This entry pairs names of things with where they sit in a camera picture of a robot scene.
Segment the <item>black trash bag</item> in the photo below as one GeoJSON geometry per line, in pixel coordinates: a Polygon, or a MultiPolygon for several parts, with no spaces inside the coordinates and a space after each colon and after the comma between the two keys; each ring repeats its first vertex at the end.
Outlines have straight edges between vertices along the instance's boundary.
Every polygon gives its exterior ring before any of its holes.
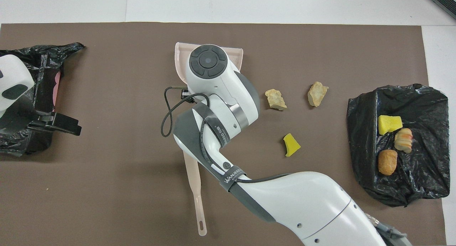
{"type": "Polygon", "coordinates": [[[385,86],[348,100],[347,128],[355,178],[374,199],[390,207],[450,193],[448,98],[432,87],[385,86]],[[412,153],[394,148],[398,131],[379,135],[378,116],[400,116],[412,130],[412,153]],[[395,172],[378,171],[382,150],[398,153],[395,172]]]}
{"type": "MultiPolygon", "coordinates": [[[[0,50],[0,56],[12,54],[21,59],[35,82],[33,89],[24,95],[37,111],[54,111],[54,90],[63,77],[63,62],[71,54],[84,48],[81,43],[65,46],[32,46],[18,50],[0,50]]],[[[15,156],[41,152],[50,147],[51,132],[23,129],[16,134],[0,134],[0,153],[15,156]]]]}

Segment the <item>brown tabletop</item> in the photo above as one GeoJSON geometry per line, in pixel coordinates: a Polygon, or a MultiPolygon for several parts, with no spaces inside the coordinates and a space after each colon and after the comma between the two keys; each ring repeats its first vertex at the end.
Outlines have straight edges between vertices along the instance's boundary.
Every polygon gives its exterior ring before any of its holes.
{"type": "MultiPolygon", "coordinates": [[[[284,226],[251,214],[202,168],[208,232],[198,235],[182,151],[160,134],[163,90],[184,85],[174,68],[178,41],[244,49],[241,72],[260,94],[261,113],[222,153],[249,177],[324,173],[365,212],[408,233],[413,245],[446,243],[441,201],[391,208],[372,199],[354,179],[347,140],[348,98],[388,84],[427,85],[420,27],[3,24],[0,49],[77,41],[87,48],[65,63],[57,111],[79,119],[81,136],[55,133],[45,152],[1,156],[0,244],[301,245],[284,226]],[[315,81],[329,91],[311,108],[306,95],[315,81]],[[282,92],[288,110],[268,108],[264,92],[271,88],[282,92]],[[287,133],[302,146],[291,157],[287,133]]],[[[179,93],[169,95],[172,104],[179,100],[179,93]]]]}

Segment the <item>gray circular joint cap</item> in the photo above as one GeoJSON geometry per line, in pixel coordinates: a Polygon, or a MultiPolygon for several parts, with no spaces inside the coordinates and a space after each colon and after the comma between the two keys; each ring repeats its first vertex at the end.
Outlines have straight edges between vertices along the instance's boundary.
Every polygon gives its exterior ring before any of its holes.
{"type": "Polygon", "coordinates": [[[225,71],[228,58],[222,48],[214,45],[202,45],[190,54],[190,70],[203,79],[216,78],[225,71]]]}

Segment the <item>yellow object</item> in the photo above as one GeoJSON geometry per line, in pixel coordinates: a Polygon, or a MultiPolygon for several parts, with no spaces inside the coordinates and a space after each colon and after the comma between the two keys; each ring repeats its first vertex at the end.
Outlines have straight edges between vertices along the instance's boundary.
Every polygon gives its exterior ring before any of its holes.
{"type": "Polygon", "coordinates": [[[285,156],[290,157],[293,153],[295,153],[299,148],[301,148],[301,145],[296,142],[295,138],[288,133],[284,137],[285,145],[286,145],[286,154],[285,156]]]}
{"type": "Polygon", "coordinates": [[[394,132],[402,128],[402,119],[400,116],[378,116],[378,133],[381,135],[387,132],[394,132]]]}

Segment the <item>gray velcro strap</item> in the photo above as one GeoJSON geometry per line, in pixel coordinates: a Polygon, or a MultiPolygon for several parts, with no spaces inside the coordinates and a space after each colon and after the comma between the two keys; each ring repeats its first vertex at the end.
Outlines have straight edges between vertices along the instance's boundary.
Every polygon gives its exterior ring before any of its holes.
{"type": "Polygon", "coordinates": [[[225,174],[222,176],[220,180],[220,185],[225,189],[225,191],[229,192],[233,183],[241,176],[244,175],[245,172],[241,170],[238,166],[232,166],[225,174]]]}
{"type": "Polygon", "coordinates": [[[204,103],[198,103],[193,106],[193,109],[206,121],[206,123],[214,132],[222,148],[230,141],[228,131],[222,125],[215,113],[204,103]]]}

